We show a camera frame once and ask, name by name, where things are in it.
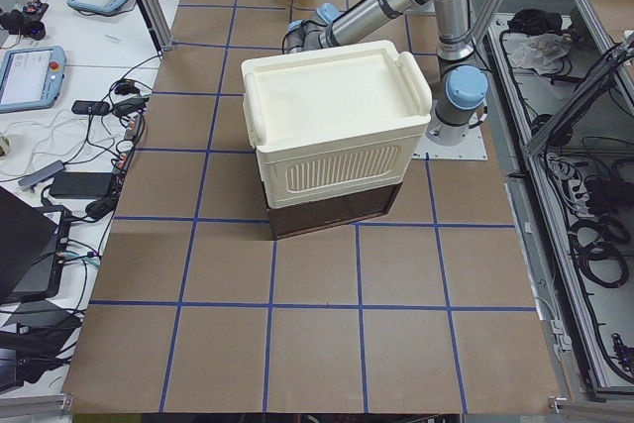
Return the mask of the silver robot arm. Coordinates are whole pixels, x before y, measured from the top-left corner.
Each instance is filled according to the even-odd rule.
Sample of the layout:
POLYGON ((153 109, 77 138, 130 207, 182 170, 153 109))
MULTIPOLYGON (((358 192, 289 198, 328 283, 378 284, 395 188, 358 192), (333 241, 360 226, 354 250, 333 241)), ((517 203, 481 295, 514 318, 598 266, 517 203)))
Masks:
POLYGON ((405 22, 416 53, 434 53, 441 94, 426 136, 440 147, 462 143, 486 118, 488 82, 476 69, 471 0, 359 0, 345 11, 324 3, 305 20, 289 24, 284 53, 356 44, 388 23, 405 22))

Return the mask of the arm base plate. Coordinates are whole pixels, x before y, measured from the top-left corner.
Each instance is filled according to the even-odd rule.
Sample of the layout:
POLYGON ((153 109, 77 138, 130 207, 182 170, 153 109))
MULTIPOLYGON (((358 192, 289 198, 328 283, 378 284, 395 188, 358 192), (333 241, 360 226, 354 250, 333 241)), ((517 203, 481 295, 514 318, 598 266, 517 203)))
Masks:
POLYGON ((481 133, 481 127, 477 126, 472 129, 466 129, 465 135, 456 145, 440 145, 432 141, 427 135, 423 135, 412 158, 487 161, 488 154, 481 133))

